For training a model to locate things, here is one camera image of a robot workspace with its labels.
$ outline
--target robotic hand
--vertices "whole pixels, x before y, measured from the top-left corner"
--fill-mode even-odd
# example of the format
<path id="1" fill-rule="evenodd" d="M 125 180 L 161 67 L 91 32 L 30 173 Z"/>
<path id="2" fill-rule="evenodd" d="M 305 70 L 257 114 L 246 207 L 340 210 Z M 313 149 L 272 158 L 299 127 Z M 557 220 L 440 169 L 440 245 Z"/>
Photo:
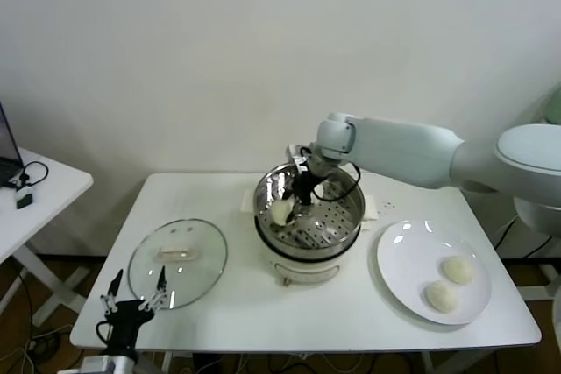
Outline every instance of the robotic hand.
<path id="1" fill-rule="evenodd" d="M 147 300 L 115 301 L 123 270 L 110 283 L 107 295 L 102 295 L 105 321 L 97 323 L 96 332 L 107 348 L 100 356 L 87 356 L 82 366 L 72 370 L 62 370 L 59 374 L 132 374 L 135 365 L 139 365 L 149 374 L 162 374 L 136 351 L 138 332 L 143 324 L 153 319 L 155 313 L 166 301 L 166 272 L 162 266 L 156 292 Z M 98 329 L 108 324 L 110 333 L 107 339 L 101 337 Z"/>
<path id="2" fill-rule="evenodd" d="M 509 194 L 531 229 L 561 236 L 561 126 L 527 124 L 498 139 L 464 141 L 436 126 L 335 113 L 303 149 L 311 153 L 289 152 L 298 168 L 292 189 L 302 204 L 349 162 L 414 186 Z"/>

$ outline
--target cable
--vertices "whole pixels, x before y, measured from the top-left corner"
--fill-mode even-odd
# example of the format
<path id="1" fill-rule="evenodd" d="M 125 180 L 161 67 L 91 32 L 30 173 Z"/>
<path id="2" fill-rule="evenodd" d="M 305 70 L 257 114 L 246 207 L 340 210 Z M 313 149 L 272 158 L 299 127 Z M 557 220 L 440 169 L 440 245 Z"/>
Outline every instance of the cable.
<path id="1" fill-rule="evenodd" d="M 370 367 L 368 367 L 368 371 L 366 374 L 373 374 L 374 367 L 376 366 L 376 362 L 378 361 L 377 355 L 372 355 L 372 361 L 370 362 Z"/>
<path id="2" fill-rule="evenodd" d="M 103 335 L 102 335 L 101 332 L 99 331 L 99 328 L 100 328 L 101 326 L 106 325 L 106 324 L 109 324 L 109 322 L 108 322 L 108 321 L 100 321 L 99 323 L 96 324 L 96 335 L 97 335 L 97 337 L 99 338 L 99 340 L 102 341 L 103 344 L 105 344 L 105 345 L 107 344 L 107 339 L 105 339 L 105 338 L 103 337 Z"/>
<path id="3" fill-rule="evenodd" d="M 21 361 L 21 358 L 23 358 L 22 356 L 20 358 L 18 358 L 16 361 L 14 361 L 14 363 L 12 365 L 10 365 L 10 368 L 6 371 L 6 374 L 10 374 L 10 372 L 16 368 L 16 365 L 18 365 L 19 361 Z"/>
<path id="4" fill-rule="evenodd" d="M 65 370 L 70 370 L 71 368 L 73 368 L 77 363 L 80 362 L 80 360 L 82 359 L 83 356 L 84 356 L 84 349 L 82 349 L 80 351 L 80 354 L 78 355 L 78 357 L 74 360 L 73 363 L 71 363 L 67 368 L 65 368 Z"/>
<path id="5" fill-rule="evenodd" d="M 532 254 L 534 253 L 538 253 L 543 247 L 545 247 L 551 240 L 553 239 L 552 236 L 550 236 L 547 240 L 545 240 L 543 242 L 542 245 L 540 245 L 539 247 L 535 248 L 534 250 L 532 250 L 530 253 L 528 253 L 526 256 L 524 256 L 523 258 L 529 258 Z"/>
<path id="6" fill-rule="evenodd" d="M 195 374 L 201 374 L 202 370 L 206 370 L 207 368 L 209 368 L 210 366 L 216 364 L 216 363 L 220 363 L 223 360 L 224 357 L 217 359 L 216 361 L 213 361 L 211 363 L 207 363 L 206 365 L 203 365 L 201 368 L 199 368 L 197 370 L 197 372 Z"/>
<path id="7" fill-rule="evenodd" d="M 352 166 L 354 167 L 354 170 L 357 172 L 357 179 L 354 181 L 354 184 L 349 188 L 349 190 L 347 190 L 346 192 L 344 192 L 343 194 L 341 194 L 339 197 L 336 197 L 335 199 L 325 199 L 323 197 L 319 197 L 319 195 L 316 193 L 316 190 L 312 190 L 312 194 L 319 200 L 319 201 L 326 201 L 328 203 L 333 203 L 335 201 L 341 201 L 343 200 L 345 197 L 347 197 L 349 194 L 352 193 L 352 191 L 357 188 L 357 186 L 359 185 L 360 179 L 362 178 L 362 173 L 360 172 L 360 168 L 358 168 L 357 166 L 355 166 L 354 164 L 352 164 Z"/>
<path id="8" fill-rule="evenodd" d="M 41 178 L 37 181 L 34 181 L 33 183 L 28 183 L 27 181 L 29 181 L 30 177 L 29 177 L 29 174 L 27 174 L 25 172 L 25 170 L 27 170 L 27 168 L 29 168 L 32 165 L 42 166 L 43 168 L 45 168 L 45 175 L 43 175 L 43 178 Z M 35 185 L 39 184 L 41 181 L 44 181 L 48 177 L 48 175 L 49 175 L 49 167 L 48 166 L 46 166 L 44 163 L 39 162 L 39 161 L 31 161 L 31 162 L 28 162 L 27 164 L 25 164 L 24 168 L 21 170 L 21 174 L 19 174 L 19 180 L 23 184 L 25 184 L 29 187 L 32 187 L 32 186 L 35 186 Z"/>
<path id="9" fill-rule="evenodd" d="M 23 351 L 23 348 L 15 348 L 12 352 L 10 352 L 9 354 L 6 354 L 4 356 L 2 356 L 0 358 L 0 362 L 2 362 L 4 359 L 8 359 L 10 356 L 14 355 L 16 352 L 18 352 L 19 350 Z"/>
<path id="10" fill-rule="evenodd" d="M 496 374 L 501 374 L 501 367 L 499 366 L 499 350 L 497 349 L 493 353 L 493 360 L 494 360 L 494 370 Z"/>
<path id="11" fill-rule="evenodd" d="M 308 370 L 309 372 L 311 372 L 312 374 L 317 374 L 317 372 L 312 367 L 307 365 L 306 363 L 291 363 L 288 367 L 283 368 L 282 370 L 275 370 L 273 368 L 273 360 L 271 358 L 271 355 L 269 354 L 267 356 L 267 368 L 273 374 L 283 374 L 284 372 L 290 371 L 290 370 L 292 370 L 293 368 L 296 368 L 296 367 L 302 367 L 302 368 L 305 368 L 306 370 Z"/>
<path id="12" fill-rule="evenodd" d="M 325 354 L 322 354 L 323 359 L 325 360 L 325 362 L 336 372 L 338 372 L 339 374 L 350 374 L 352 372 L 354 372 L 361 364 L 362 364 L 362 360 L 364 359 L 364 354 L 360 354 L 359 355 L 359 360 L 349 369 L 341 369 L 336 367 L 328 358 Z"/>
<path id="13" fill-rule="evenodd" d="M 245 359 L 244 363 L 242 363 L 242 361 L 244 361 L 244 355 L 239 358 L 238 370 L 236 371 L 236 374 L 240 374 L 244 370 L 247 363 L 249 363 L 249 358 L 251 357 L 252 354 L 247 354 L 247 358 Z"/>
<path id="14" fill-rule="evenodd" d="M 505 228 L 504 231 L 502 231 L 502 236 L 501 239 L 499 240 L 499 242 L 494 246 L 495 251 L 497 251 L 499 249 L 499 246 L 502 244 L 502 242 L 505 240 L 505 238 L 507 237 L 508 232 L 510 231 L 510 229 L 515 225 L 515 222 L 518 221 L 518 215 L 516 215 L 514 218 L 512 218 L 509 222 L 507 222 L 505 225 L 503 225 L 502 227 L 500 227 L 499 229 L 497 229 L 497 232 L 501 231 L 503 228 Z"/>

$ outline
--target glass lid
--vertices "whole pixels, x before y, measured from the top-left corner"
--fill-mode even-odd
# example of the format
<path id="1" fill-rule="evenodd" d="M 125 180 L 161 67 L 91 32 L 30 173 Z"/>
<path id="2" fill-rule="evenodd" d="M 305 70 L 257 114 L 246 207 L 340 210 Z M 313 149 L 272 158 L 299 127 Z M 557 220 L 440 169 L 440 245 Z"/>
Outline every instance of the glass lid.
<path id="1" fill-rule="evenodd" d="M 138 245 L 127 278 L 137 299 L 156 291 L 161 266 L 166 267 L 165 309 L 185 307 L 210 291 L 228 258 L 222 231 L 202 219 L 181 219 L 162 225 Z"/>

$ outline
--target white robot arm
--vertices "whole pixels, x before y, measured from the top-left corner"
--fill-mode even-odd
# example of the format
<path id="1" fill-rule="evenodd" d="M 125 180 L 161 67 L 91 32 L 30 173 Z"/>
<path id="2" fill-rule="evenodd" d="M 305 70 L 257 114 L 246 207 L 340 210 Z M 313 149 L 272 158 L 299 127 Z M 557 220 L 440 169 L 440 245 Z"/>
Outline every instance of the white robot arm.
<path id="1" fill-rule="evenodd" d="M 436 126 L 331 114 L 309 170 L 324 177 L 344 162 L 419 187 L 509 194 L 533 230 L 561 236 L 561 126 L 528 124 L 464 141 Z"/>

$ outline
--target metal rim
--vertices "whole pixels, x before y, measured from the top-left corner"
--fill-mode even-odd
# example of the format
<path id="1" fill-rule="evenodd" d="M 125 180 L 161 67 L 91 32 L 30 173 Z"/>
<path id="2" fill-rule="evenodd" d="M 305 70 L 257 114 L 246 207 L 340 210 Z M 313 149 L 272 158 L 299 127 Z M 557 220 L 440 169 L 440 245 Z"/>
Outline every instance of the metal rim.
<path id="1" fill-rule="evenodd" d="M 273 190 L 270 190 L 270 187 L 267 187 L 268 192 L 266 194 L 270 195 L 270 191 L 273 192 L 275 197 L 278 197 L 282 192 L 282 186 L 274 185 L 274 183 L 278 182 L 279 180 L 276 177 L 283 173 L 285 174 L 285 176 L 287 175 L 288 177 L 291 177 L 293 174 L 293 168 L 294 165 L 292 164 L 283 164 L 281 166 L 277 166 L 273 170 L 268 172 L 259 181 L 253 196 L 255 224 L 258 229 L 259 236 L 273 251 L 281 254 L 283 257 L 290 258 L 296 261 L 320 262 L 340 256 L 345 251 L 351 248 L 351 246 L 356 241 L 357 236 L 359 235 L 360 224 L 362 222 L 362 217 L 365 210 L 364 195 L 362 193 L 362 190 L 360 189 L 360 186 L 356 187 L 358 189 L 358 192 L 354 193 L 352 197 L 341 203 L 329 204 L 327 202 L 320 202 L 318 208 L 316 208 L 316 213 L 314 214 L 314 216 L 320 217 L 320 220 L 316 220 L 313 217 L 309 218 L 308 221 L 304 222 L 304 225 L 301 225 L 298 228 L 294 228 L 293 230 L 284 231 L 284 234 L 286 235 L 283 236 L 283 231 L 281 229 L 275 230 L 275 228 L 271 226 L 271 223 L 269 222 L 270 220 L 267 220 L 268 214 L 266 210 L 268 209 L 268 203 L 270 203 L 270 199 L 264 200 L 264 188 L 269 183 L 269 180 L 273 180 Z M 353 177 L 346 171 L 339 169 L 337 175 L 338 180 L 335 181 L 336 184 L 338 181 L 344 183 L 345 187 L 354 184 Z M 337 208 L 337 210 L 333 209 L 332 211 L 326 211 L 324 210 L 324 208 L 319 208 L 321 206 L 331 206 L 332 208 Z M 345 217 L 347 218 L 347 220 L 345 220 L 345 223 L 331 221 L 336 222 L 337 225 L 344 225 L 343 227 L 338 227 L 339 229 L 343 228 L 343 232 L 341 230 L 339 230 L 339 234 L 337 232 L 334 232 L 337 227 L 334 227 L 329 223 L 329 221 L 327 221 L 327 219 L 331 219 L 331 215 L 329 218 L 325 219 L 323 218 L 323 215 L 319 216 L 320 212 L 333 212 L 335 213 L 335 215 L 337 214 L 337 212 L 339 212 L 341 213 L 339 218 L 344 217 L 343 213 L 345 213 Z M 312 229 L 310 231 L 311 226 L 313 226 L 311 225 L 313 222 L 316 225 L 321 223 L 323 225 L 322 230 L 315 231 Z M 315 239 L 317 237 L 317 239 L 321 242 L 322 238 L 325 238 L 325 235 L 328 236 L 330 234 L 333 235 L 330 240 L 334 243 L 331 243 L 331 241 L 325 239 L 326 242 L 320 244 Z M 305 238 L 306 241 L 311 244 L 308 244 L 309 246 L 304 246 L 304 244 L 302 246 L 300 246 L 299 244 L 295 244 L 294 239 L 296 236 L 298 236 L 299 238 L 302 238 L 303 236 L 303 238 Z"/>
<path id="2" fill-rule="evenodd" d="M 157 229 L 155 229 L 154 231 L 149 233 L 147 236 L 145 236 L 142 239 L 142 241 L 140 243 L 138 243 L 136 249 L 132 253 L 132 256 L 129 259 L 129 264 L 128 264 L 127 271 L 126 271 L 126 278 L 127 278 L 127 283 L 129 285 L 129 289 L 131 290 L 131 293 L 134 296 L 134 298 L 136 298 L 137 300 L 140 300 L 140 297 L 132 289 L 131 263 L 132 263 L 132 260 L 134 259 L 134 257 L 136 256 L 138 250 L 140 250 L 140 246 L 148 239 L 149 236 L 154 234 L 157 230 L 165 228 L 167 225 L 171 225 L 173 223 L 188 222 L 188 221 L 206 223 L 207 225 L 210 225 L 212 228 L 214 228 L 216 231 L 218 231 L 218 234 L 220 234 L 220 237 L 222 238 L 222 241 L 224 243 L 224 262 L 222 264 L 222 267 L 220 268 L 220 271 L 217 273 L 217 278 L 209 285 L 209 287 L 206 289 L 206 291 L 204 291 L 204 293 L 202 293 L 201 295 L 199 295 L 195 299 L 193 299 L 189 302 L 186 302 L 185 304 L 181 304 L 180 306 L 175 306 L 174 308 L 163 307 L 162 309 L 172 311 L 172 310 L 175 310 L 176 308 L 183 308 L 183 307 L 186 307 L 190 304 L 193 304 L 194 302 L 196 302 L 196 301 L 200 300 L 202 297 L 204 297 L 207 293 L 209 293 L 212 290 L 212 288 L 214 288 L 214 285 L 217 284 L 218 280 L 220 278 L 222 278 L 222 274 L 224 273 L 224 268 L 226 267 L 226 263 L 228 263 L 228 243 L 226 242 L 226 237 L 224 236 L 224 233 L 214 223 L 206 221 L 204 219 L 200 219 L 200 218 L 176 219 L 175 221 L 164 223 L 163 225 L 159 226 Z"/>

